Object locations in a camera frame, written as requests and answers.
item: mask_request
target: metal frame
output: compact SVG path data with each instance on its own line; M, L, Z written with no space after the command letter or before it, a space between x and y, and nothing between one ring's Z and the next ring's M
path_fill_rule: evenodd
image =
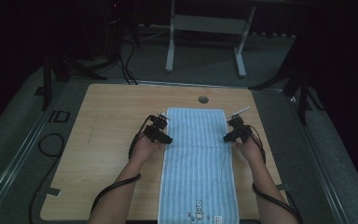
M294 117L297 117L296 106L293 104L290 98L287 98L287 104L289 104L290 111L293 113ZM297 126L305 137L306 144L310 149L310 155L312 159L312 165L315 169L315 173L321 182L324 195L330 205L332 214L336 219L337 223L349 224L348 216L342 207L341 201L337 195L337 192L334 188L333 182L330 178L330 175L327 173L326 167L322 161L321 155L318 151L318 148L315 145L310 131L307 129L307 126L300 123L300 119L297 119Z
M175 53L174 33L175 30L214 32L221 34L241 35L240 44L234 48L234 56L237 62L238 74L246 77L245 66L243 64L242 51L249 34L249 28L255 14L255 7L252 7L247 20L235 20L225 18L198 17L175 14L175 1L171 1L171 25L170 25L170 45L168 46L167 63L165 70L173 70L173 57Z

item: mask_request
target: hand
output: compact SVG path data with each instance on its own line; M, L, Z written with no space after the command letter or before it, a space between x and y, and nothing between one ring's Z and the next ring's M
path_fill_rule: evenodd
M263 162L263 155L261 154L260 148L258 148L255 140L258 141L259 145L261 145L261 141L257 139L254 134L252 134L252 136L253 138L249 136L244 143L233 142L231 145L234 148L237 148L248 162Z
M133 147L130 162L135 162L136 164L143 166L155 151L162 149L163 147L164 144L160 142L152 143L144 133L140 133L138 141Z

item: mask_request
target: striped cloth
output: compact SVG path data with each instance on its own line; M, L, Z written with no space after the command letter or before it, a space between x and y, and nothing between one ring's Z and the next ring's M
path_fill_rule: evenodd
M224 111L169 108L167 117L158 223L239 223Z

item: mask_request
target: person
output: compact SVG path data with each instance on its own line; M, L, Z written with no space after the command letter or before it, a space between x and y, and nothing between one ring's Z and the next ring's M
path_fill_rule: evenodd
M231 143L231 145L239 150L241 155L249 162L257 189L260 192L287 204L276 188L254 139L249 137L245 143L235 142ZM153 153L162 148L163 144L152 143L147 137L140 137L133 148L129 162L123 168L115 183L137 176ZM107 192L90 214L88 223L125 223L130 211L135 185L136 181ZM263 224L297 223L296 218L280 206L271 203L258 195L256 196L256 201L260 219Z

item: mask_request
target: wire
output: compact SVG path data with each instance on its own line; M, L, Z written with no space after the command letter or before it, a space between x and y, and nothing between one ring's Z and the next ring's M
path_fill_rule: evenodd
M58 154L47 153L46 150L44 150L42 148L42 142L46 138L51 137L51 136L58 136L60 138L60 140L61 140L60 153L58 153ZM32 217L33 208L34 208L34 200L36 199L36 196L40 193L40 190L42 189L43 184L46 182L48 176L50 175L50 173L53 171L54 167L57 165L58 161L60 160L60 157L62 156L63 150L65 149L65 140L63 139L62 135L60 135L58 133L51 133L51 134L48 134L48 135L44 136L42 139L39 140L38 148L39 148L39 151L43 155L48 156L48 157L55 157L56 160L54 161L54 163L52 164L52 166L50 167L50 169L48 170L46 175L43 177L43 180L40 182L39 186L37 187L36 192L34 193L34 197L30 202L30 205L29 205L29 208L28 208L28 220L29 220L29 222L31 224L34 223L34 220L33 220L33 217Z
M124 186L124 185L128 185L134 181L137 181L141 178L141 174L138 174L135 177L129 178L129 179L125 179L116 183L113 183L112 185L104 188L98 195L97 197L95 197L94 203L92 204L91 207L91 211L90 213L92 213L92 211L94 210L95 206L97 206L98 202L101 200L101 198L109 191L111 191L112 189L116 189L118 187Z
M141 132L142 132L142 129L144 128L144 126L146 125L147 121L151 118L152 116L149 115L147 117L147 119L144 121L144 123L142 124L141 128L139 129L138 133L133 137L132 139L132 142L131 142L131 145L130 145L130 150L129 150L129 159L131 158L131 154L132 154L132 150L133 150L133 147L135 146L135 144L139 141L139 139L145 137L145 135L141 136L141 137L138 137ZM129 179L125 179L125 180L122 180L120 182L117 182L117 183L113 183L112 185L104 188L98 195L97 197L95 197L95 200L94 200L94 203L92 204L92 207L91 207L91 213L92 211L94 210L95 206L97 206L98 202L101 200L101 198L109 191L113 190L113 189L116 189L116 188L119 188L121 186L124 186L124 185L127 185L127 184L130 184L134 181L137 181L141 178L141 174L138 174L137 176L133 177L133 178L129 178Z
M252 190L255 194L257 194L258 196L262 197L263 199L271 202L271 203L275 203L276 205L280 206L281 208L285 209L286 211L290 212L298 221L298 223L303 223L303 219L300 215L300 213L298 212L298 210L296 208L291 207L290 205L283 203L265 193L260 192L257 187L255 186L255 183L252 184Z
M145 137L145 136L139 137L139 135L141 134L142 129L144 128L144 126L146 125L147 121L148 121L150 118L152 118L151 115L149 115L149 116L145 119L145 121L144 121L144 123L142 124L141 128L139 129L138 133L133 137L132 142L131 142L131 145L130 145L130 150L129 150L129 159L131 158L132 150L133 150L133 148L135 147L135 144L138 142L139 139Z
M122 73L123 73L123 77L126 79L126 81L127 81L127 83L128 83L129 85L138 85L138 83L137 83L137 81L135 80L135 78L134 78L132 72L128 69L129 63L130 63L130 59L131 59L131 57L132 57L133 52L135 51L135 47L133 46L133 44L132 44L130 41L124 40L124 39L123 39L123 41L124 41L125 43L128 43L128 44L131 45L131 53L130 53L130 56L129 56L129 58L127 59L127 61L126 61L125 64L124 64L124 62L123 62L123 58L121 57L121 54L118 54L118 58L119 58L120 63L121 63L121 71L122 71Z
M266 163L266 152L265 152L265 150L263 148L263 143L260 140L260 135L258 134L258 132L255 129L255 127L253 127L251 125L249 125L249 127L255 131L255 133L257 134L258 139L255 139L255 136L253 134L249 133L246 129L244 129L244 130L255 141L255 143L257 144L257 146L258 146L258 148L259 148L259 150L260 150L260 152L261 152L261 154L263 156L263 161L264 161L264 163ZM289 200L293 204L293 207L291 207L290 205L288 205L286 203L283 203L283 202L279 201L278 199L275 199L275 198L273 198L273 197L271 197L271 196L269 196L269 195L267 195L265 193L260 192L257 189L257 187L255 186L255 183L252 184L252 190L256 195L262 197L263 199L265 199L265 200L267 200L267 201L269 201L271 203L275 203L276 205L278 205L281 208L285 209L286 211L290 212L296 218L298 223L300 223L300 224L303 223L302 216L300 215L300 213L299 213L299 211L298 211L298 209L296 207L296 204L293 201L293 198L289 194L289 192L286 191L286 194L288 195Z

